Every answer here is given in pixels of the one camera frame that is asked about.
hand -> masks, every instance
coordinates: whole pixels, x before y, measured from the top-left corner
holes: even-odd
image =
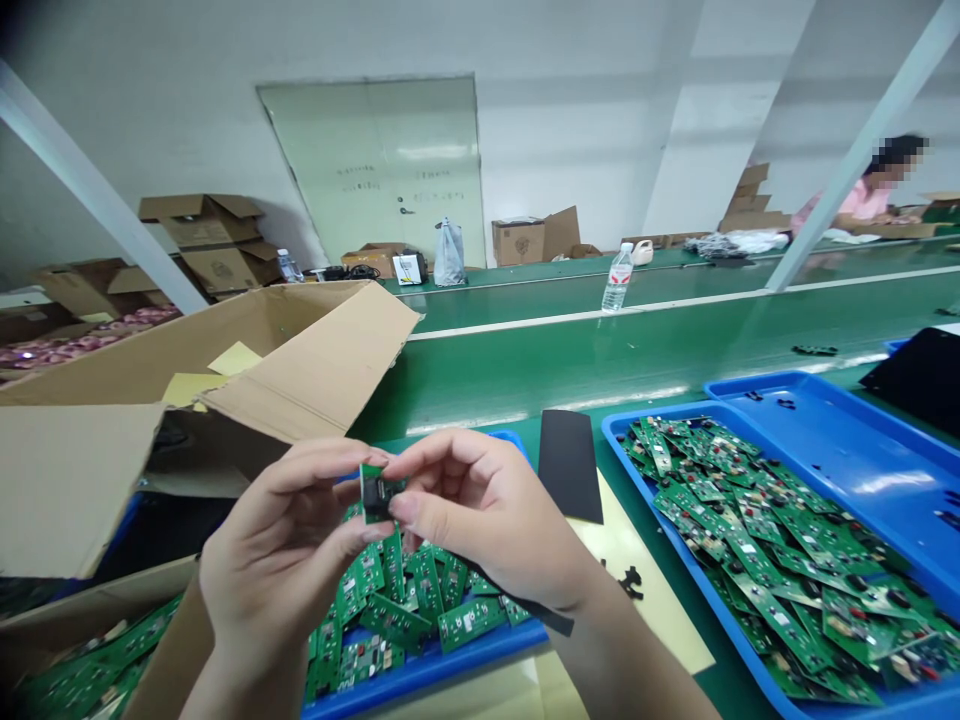
[[[390,456],[358,440],[294,445],[237,500],[210,536],[200,589],[215,635],[215,655],[234,678],[255,679],[305,647],[336,597],[350,563],[393,523],[341,524],[360,499],[359,481],[336,484],[361,463]]]
[[[562,613],[584,603],[606,571],[560,514],[523,454],[470,430],[441,430],[391,460],[385,479],[410,476],[390,513],[407,536],[479,563],[517,597]]]

person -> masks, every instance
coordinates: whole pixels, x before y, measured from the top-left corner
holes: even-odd
[[[307,637],[350,563],[392,522],[341,524],[361,463],[407,477],[390,512],[412,549],[429,540],[477,562],[505,591],[574,620],[547,630],[591,717],[719,718],[633,602],[594,560],[510,443],[443,430],[394,457],[362,442],[298,443],[237,500],[204,546],[200,589],[214,648],[181,718],[296,718]]]
[[[920,135],[900,135],[885,141],[843,201],[831,227],[850,231],[861,225],[893,222],[894,216],[888,210],[890,190],[916,167],[927,145],[927,138]],[[814,195],[791,219],[790,229],[794,238],[820,202],[822,194]]]

white door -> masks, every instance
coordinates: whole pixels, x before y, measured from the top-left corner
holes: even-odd
[[[436,224],[463,228],[485,267],[472,78],[260,89],[330,262],[368,242],[433,259]]]

green work surface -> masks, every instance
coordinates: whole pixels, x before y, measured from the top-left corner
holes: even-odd
[[[603,439],[601,421],[638,407],[703,400],[704,382],[747,374],[803,369],[852,389],[883,356],[883,341],[941,323],[934,310],[954,302],[957,290],[956,277],[945,274],[413,341],[350,435],[398,452],[439,427],[509,429],[536,467],[540,411],[562,406],[587,413],[601,472],[716,658],[697,681],[724,717],[773,718]],[[840,354],[803,357],[790,350],[796,344],[836,345]]]
[[[832,244],[807,258],[794,285],[960,266],[960,254],[944,251],[957,239]],[[755,257],[754,265],[719,268],[682,250],[660,250],[654,263],[634,272],[624,305],[759,290],[781,257],[768,253]],[[599,310],[609,266],[609,257],[588,258],[474,271],[470,284],[456,289],[438,290],[432,283],[401,288],[396,280],[386,287],[425,316],[416,329],[423,333]]]

white support pillar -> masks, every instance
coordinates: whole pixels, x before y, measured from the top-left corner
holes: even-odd
[[[67,186],[184,314],[207,307],[170,256],[17,74],[0,60],[0,119]]]
[[[869,119],[840,162],[833,179],[823,191],[800,234],[767,281],[767,290],[782,292],[803,267],[807,255],[830,227],[850,188],[870,164],[875,149],[891,121],[905,111],[927,78],[960,34],[960,0],[943,0],[916,45],[907,55],[890,87],[880,98]]]

